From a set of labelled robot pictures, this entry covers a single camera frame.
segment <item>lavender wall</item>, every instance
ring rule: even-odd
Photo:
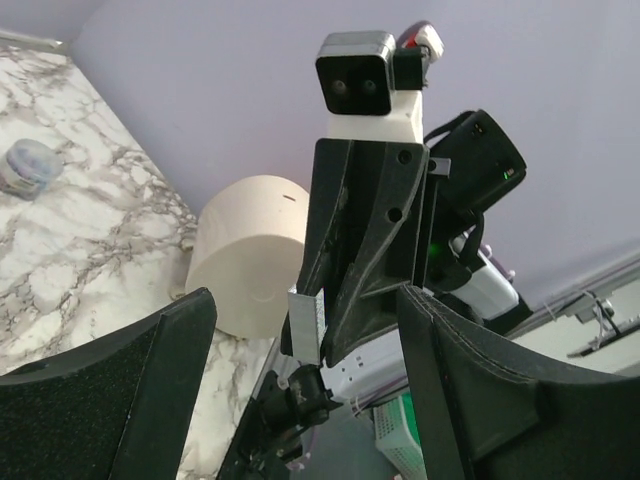
[[[0,0],[0,30],[74,40],[105,0]]]
[[[422,18],[446,45],[426,127],[482,107],[529,164],[487,225],[527,299],[640,249],[640,3],[108,0],[72,52],[198,212],[247,175],[308,186],[326,123],[313,68],[324,36]]]

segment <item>small jar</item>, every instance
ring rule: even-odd
[[[62,159],[46,145],[18,140],[0,158],[0,190],[34,200],[62,173]]]

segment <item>white cylindrical container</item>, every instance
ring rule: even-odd
[[[287,291],[302,265],[308,208],[302,187],[270,175],[242,179],[204,208],[185,290],[211,291],[220,330],[280,335]]]

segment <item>green led light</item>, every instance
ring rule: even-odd
[[[435,256],[439,255],[440,252],[442,252],[442,247],[440,245],[436,245],[435,243],[432,243],[429,246],[429,256],[430,257],[435,257]]]

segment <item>black plastic housing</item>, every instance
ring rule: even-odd
[[[175,479],[216,319],[200,288],[0,376],[0,478]]]
[[[331,113],[384,116],[391,112],[393,80],[383,57],[320,57],[316,70]]]
[[[422,90],[429,69],[425,47],[400,48],[393,56],[393,81],[396,90]]]
[[[527,165],[507,134],[484,110],[471,113],[431,147],[431,156],[451,159],[449,180],[438,191],[434,231],[452,238],[475,224],[517,187]]]

